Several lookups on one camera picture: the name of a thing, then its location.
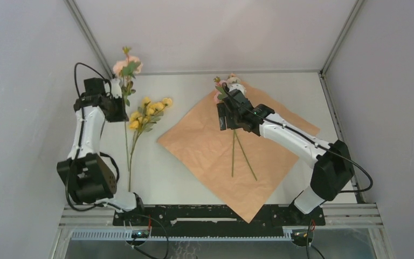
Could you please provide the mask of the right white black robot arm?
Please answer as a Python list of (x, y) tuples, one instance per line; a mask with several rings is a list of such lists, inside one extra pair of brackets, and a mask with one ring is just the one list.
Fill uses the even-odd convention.
[(253, 106), (242, 90), (223, 85), (218, 88), (220, 102), (217, 104), (220, 129), (242, 129), (271, 140), (301, 158), (313, 171), (309, 186), (290, 204), (290, 217), (296, 224), (305, 224), (312, 211), (327, 201), (333, 201), (345, 193), (344, 186), (359, 169), (368, 179), (366, 192), (373, 187), (371, 175), (351, 159), (347, 145), (336, 140), (324, 141), (286, 121), (270, 107)]

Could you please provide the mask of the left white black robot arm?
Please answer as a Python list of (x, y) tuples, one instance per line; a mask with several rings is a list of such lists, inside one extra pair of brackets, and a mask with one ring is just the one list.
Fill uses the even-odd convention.
[(114, 170), (104, 162), (100, 140), (107, 122), (127, 122), (121, 81), (102, 78), (84, 80), (85, 91), (73, 105), (77, 125), (73, 146), (66, 160), (57, 163), (57, 173), (65, 185), (69, 206), (78, 212), (97, 207), (112, 207), (134, 225), (147, 218), (141, 198), (136, 193), (118, 189), (120, 171), (114, 159)]

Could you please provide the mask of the white pink flower stem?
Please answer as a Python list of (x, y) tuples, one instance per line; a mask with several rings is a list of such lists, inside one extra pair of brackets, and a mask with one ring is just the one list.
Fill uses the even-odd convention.
[(238, 136), (237, 133), (237, 129), (238, 127), (233, 125), (233, 121), (232, 121), (232, 115), (228, 115), (227, 114), (227, 108), (226, 105), (224, 103), (224, 99), (228, 97), (227, 93), (229, 93), (229, 86), (232, 83), (240, 83), (240, 80), (234, 76), (234, 75), (229, 75), (227, 80), (221, 80), (219, 77), (216, 77), (214, 79), (215, 82), (215, 95), (213, 97), (214, 102), (216, 103), (217, 106), (217, 111), (218, 111), (218, 115), (219, 115), (219, 124), (220, 124), (220, 130), (226, 130), (226, 129), (232, 129), (233, 130), (233, 137), (232, 137), (232, 159), (231, 159), (231, 176), (234, 177), (234, 163), (236, 162), (236, 158), (235, 158), (235, 151), (236, 151), (236, 144), (238, 144), (238, 147), (240, 148), (243, 157), (246, 161), (246, 164), (251, 172), (251, 174), (253, 175), (254, 179), (257, 181), (257, 177), (256, 174), (248, 160), (248, 157), (244, 151), (244, 148), (242, 146), (242, 143), (240, 141), (240, 138)]

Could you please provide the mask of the yellow flower stem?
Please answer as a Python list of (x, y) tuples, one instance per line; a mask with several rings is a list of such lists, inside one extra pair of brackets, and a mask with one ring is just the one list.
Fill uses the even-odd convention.
[(142, 103), (137, 110), (130, 115), (128, 128), (133, 134), (128, 156), (128, 192), (132, 191), (132, 160), (136, 151), (137, 142), (143, 133), (153, 130), (154, 126), (161, 120), (165, 111), (172, 104), (173, 100), (171, 98), (163, 98), (160, 101), (152, 102), (150, 98), (145, 97), (142, 99)]

